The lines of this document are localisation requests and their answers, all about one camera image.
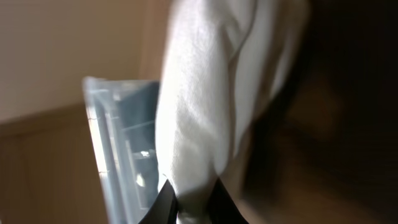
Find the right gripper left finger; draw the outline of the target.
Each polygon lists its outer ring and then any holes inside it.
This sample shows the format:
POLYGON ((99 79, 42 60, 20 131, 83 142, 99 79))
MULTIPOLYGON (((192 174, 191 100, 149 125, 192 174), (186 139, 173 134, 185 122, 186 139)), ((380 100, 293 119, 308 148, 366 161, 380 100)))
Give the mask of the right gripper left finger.
POLYGON ((139 224, 176 224, 178 202, 174 189, 167 180, 154 204, 139 224))

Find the white printed t-shirt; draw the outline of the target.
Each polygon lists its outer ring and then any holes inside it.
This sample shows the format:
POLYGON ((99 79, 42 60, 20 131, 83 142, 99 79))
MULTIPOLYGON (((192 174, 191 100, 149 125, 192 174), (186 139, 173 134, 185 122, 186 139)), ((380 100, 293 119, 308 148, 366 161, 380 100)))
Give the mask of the white printed t-shirt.
POLYGON ((178 223, 210 222, 219 176, 239 191, 251 125, 285 85, 309 16, 298 0, 172 3, 155 145, 178 223))

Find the clear plastic storage bin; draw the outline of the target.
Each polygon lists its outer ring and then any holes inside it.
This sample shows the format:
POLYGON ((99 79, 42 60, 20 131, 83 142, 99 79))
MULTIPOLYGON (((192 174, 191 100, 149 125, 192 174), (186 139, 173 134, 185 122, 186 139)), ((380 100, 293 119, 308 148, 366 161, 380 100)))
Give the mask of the clear plastic storage bin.
POLYGON ((83 92, 108 221, 139 223, 158 195, 159 82, 86 77, 83 92))

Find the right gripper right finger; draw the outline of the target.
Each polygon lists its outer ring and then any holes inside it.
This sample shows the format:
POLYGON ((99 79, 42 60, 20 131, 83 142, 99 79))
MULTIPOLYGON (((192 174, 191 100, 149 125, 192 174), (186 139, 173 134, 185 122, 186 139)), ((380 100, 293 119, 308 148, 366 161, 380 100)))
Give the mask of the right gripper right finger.
POLYGON ((248 224, 220 179, 208 199, 207 212, 211 224, 248 224))

